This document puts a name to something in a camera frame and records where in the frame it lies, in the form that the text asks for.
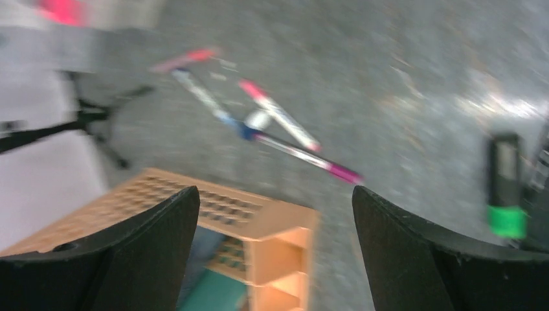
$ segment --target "green marker cap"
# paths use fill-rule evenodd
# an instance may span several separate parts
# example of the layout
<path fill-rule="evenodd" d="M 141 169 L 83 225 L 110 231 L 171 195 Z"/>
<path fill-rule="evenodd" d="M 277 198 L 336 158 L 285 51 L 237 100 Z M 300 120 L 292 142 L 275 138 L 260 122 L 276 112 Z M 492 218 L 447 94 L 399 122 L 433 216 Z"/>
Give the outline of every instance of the green marker cap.
<path fill-rule="evenodd" d="M 504 238 L 526 237 L 526 213 L 518 206 L 489 206 L 490 228 Z"/>

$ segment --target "purple marker cap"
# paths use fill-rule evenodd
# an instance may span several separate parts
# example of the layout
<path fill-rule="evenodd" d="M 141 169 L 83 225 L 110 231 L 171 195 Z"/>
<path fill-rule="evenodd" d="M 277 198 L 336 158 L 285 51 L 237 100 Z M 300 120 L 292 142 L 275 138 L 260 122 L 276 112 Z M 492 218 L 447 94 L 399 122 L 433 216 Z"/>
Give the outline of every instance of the purple marker cap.
<path fill-rule="evenodd" d="M 362 185 L 364 181 L 360 174 L 335 163 L 330 163 L 328 172 L 330 172 L 330 174 L 334 175 L 335 177 L 353 185 Z"/>

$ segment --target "green object in basket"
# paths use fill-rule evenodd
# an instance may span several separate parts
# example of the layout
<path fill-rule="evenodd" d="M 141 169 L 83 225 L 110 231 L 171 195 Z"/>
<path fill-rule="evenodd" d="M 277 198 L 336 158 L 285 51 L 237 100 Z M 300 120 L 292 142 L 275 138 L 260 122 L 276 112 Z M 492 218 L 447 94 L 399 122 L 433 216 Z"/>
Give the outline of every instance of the green object in basket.
<path fill-rule="evenodd" d="M 237 311 L 246 285 L 207 270 L 177 311 Z"/>

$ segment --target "purple marker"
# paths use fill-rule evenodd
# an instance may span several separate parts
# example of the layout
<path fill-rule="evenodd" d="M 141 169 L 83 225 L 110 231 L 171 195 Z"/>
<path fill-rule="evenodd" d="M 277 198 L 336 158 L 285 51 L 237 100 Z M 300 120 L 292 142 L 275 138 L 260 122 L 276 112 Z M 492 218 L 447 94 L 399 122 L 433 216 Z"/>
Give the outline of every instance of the purple marker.
<path fill-rule="evenodd" d="M 316 167 L 323 168 L 324 170 L 327 170 L 332 176 L 335 176 L 336 178 L 339 178 L 347 183 L 351 183 L 353 185 L 363 184 L 364 180 L 362 176 L 360 176 L 360 174 L 353 172 L 352 170 L 346 167 L 343 167 L 334 162 L 325 160 L 297 146 L 293 146 L 292 144 L 289 144 L 285 141 L 281 141 L 259 130 L 249 128 L 245 124 L 242 124 L 241 127 L 242 127 L 241 136 L 246 140 L 259 141 L 260 143 L 266 144 L 267 146 L 271 146 L 289 155 L 297 157 L 305 162 L 311 163 Z"/>

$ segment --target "black tripod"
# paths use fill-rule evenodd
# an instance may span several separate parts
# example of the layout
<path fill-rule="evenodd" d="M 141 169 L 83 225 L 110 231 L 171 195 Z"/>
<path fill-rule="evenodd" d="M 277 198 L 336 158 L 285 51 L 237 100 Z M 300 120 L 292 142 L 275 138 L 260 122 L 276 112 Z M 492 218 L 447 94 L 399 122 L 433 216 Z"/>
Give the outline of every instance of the black tripod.
<path fill-rule="evenodd" d="M 78 84 L 78 73 L 70 72 L 67 73 L 67 76 L 74 86 L 78 102 L 76 120 L 37 130 L 19 130 L 17 121 L 5 122 L 4 130 L 6 131 L 6 137 L 0 139 L 0 154 L 60 132 L 82 130 L 87 135 L 93 137 L 97 145 L 115 162 L 118 168 L 129 168 L 129 161 L 108 145 L 108 141 L 112 137 L 113 117 L 124 104 L 150 93 L 153 91 L 153 88 L 150 86 L 138 87 L 137 89 L 115 96 L 115 101 L 111 105 L 103 106 L 82 97 Z M 104 121 L 106 123 L 105 135 L 92 132 L 91 125 L 97 121 Z"/>

